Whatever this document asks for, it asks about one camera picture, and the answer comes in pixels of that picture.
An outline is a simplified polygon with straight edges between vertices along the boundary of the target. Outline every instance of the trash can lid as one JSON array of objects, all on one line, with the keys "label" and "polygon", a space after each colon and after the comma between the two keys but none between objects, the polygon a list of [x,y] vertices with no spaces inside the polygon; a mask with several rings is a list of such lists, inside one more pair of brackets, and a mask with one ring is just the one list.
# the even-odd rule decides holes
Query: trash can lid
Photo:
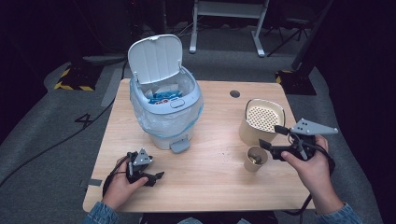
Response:
[{"label": "trash can lid", "polygon": [[157,82],[179,73],[183,49],[175,35],[155,35],[141,39],[129,48],[128,61],[140,84]]}]

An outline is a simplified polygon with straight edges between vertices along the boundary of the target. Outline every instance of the person's right hand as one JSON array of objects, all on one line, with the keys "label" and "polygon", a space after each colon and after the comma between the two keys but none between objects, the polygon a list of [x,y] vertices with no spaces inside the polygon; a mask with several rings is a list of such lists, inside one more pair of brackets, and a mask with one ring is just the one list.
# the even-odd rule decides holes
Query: person's right hand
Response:
[{"label": "person's right hand", "polygon": [[[327,139],[321,135],[316,136],[316,144],[323,147],[326,151],[329,150]],[[294,169],[296,169],[299,177],[303,181],[303,184],[312,194],[332,185],[329,173],[329,163],[322,153],[317,151],[314,157],[309,161],[301,161],[286,151],[282,153],[282,157]]]},{"label": "person's right hand", "polygon": [[[327,139],[317,135],[316,144],[329,150]],[[282,157],[294,169],[296,169],[303,184],[312,195],[317,214],[330,214],[344,207],[344,203],[338,198],[330,180],[329,163],[327,158],[316,152],[309,161],[301,161],[289,152],[282,152]]]}]

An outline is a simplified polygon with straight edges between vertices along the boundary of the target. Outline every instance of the blue sleeve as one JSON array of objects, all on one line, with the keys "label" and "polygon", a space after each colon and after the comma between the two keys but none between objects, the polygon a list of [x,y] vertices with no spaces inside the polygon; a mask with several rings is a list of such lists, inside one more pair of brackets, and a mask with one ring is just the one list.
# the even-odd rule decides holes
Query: blue sleeve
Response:
[{"label": "blue sleeve", "polygon": [[104,203],[96,203],[82,224],[115,224],[119,216]]},{"label": "blue sleeve", "polygon": [[344,207],[336,212],[327,215],[317,215],[318,224],[362,224],[361,219],[353,211],[349,204],[345,204]]}]

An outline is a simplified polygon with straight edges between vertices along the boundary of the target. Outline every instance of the person's hand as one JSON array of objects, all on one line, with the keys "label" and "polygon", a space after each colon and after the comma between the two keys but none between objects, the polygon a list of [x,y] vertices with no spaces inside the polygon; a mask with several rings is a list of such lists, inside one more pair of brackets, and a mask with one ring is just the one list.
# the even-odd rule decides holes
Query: person's hand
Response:
[{"label": "person's hand", "polygon": [[[321,135],[316,136],[316,144],[329,150],[327,139]],[[297,171],[308,188],[318,214],[329,214],[344,206],[332,187],[329,163],[321,152],[317,151],[309,161],[301,161],[286,151],[282,152],[282,157]]]},{"label": "person's hand", "polygon": [[144,186],[148,182],[147,177],[142,177],[138,179],[133,184],[130,184],[126,177],[127,161],[123,162],[119,167],[118,171],[113,176],[113,180],[108,186],[105,196],[102,199],[102,203],[106,204],[113,210],[117,210],[121,205],[123,205],[131,195],[140,187]]},{"label": "person's hand", "polygon": [[[321,135],[316,136],[316,144],[323,147],[326,151],[329,150],[327,139]],[[301,161],[286,151],[282,153],[282,157],[296,169],[303,184],[311,193],[331,185],[329,163],[322,153],[317,151],[309,161]]]}]

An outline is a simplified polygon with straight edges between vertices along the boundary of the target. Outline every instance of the wooden table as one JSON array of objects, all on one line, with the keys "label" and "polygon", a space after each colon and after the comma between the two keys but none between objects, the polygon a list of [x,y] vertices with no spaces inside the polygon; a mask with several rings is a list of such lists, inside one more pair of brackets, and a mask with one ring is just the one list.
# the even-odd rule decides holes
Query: wooden table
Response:
[{"label": "wooden table", "polygon": [[[154,187],[139,189],[120,208],[121,212],[278,210],[303,205],[309,192],[288,163],[274,161],[270,156],[257,173],[249,173],[243,164],[248,146],[240,140],[238,128],[248,100],[278,103],[285,110],[286,126],[295,124],[279,84],[198,81],[205,99],[204,110],[194,126],[191,147],[174,154],[156,148],[137,123],[129,99],[129,80],[120,83],[92,179],[103,180],[103,186],[117,159],[141,148],[154,157],[145,172],[165,174]],[[240,97],[233,98],[230,91],[239,91]],[[278,135],[272,143],[290,144],[284,135]],[[102,186],[88,187],[85,211],[102,200]]]}]

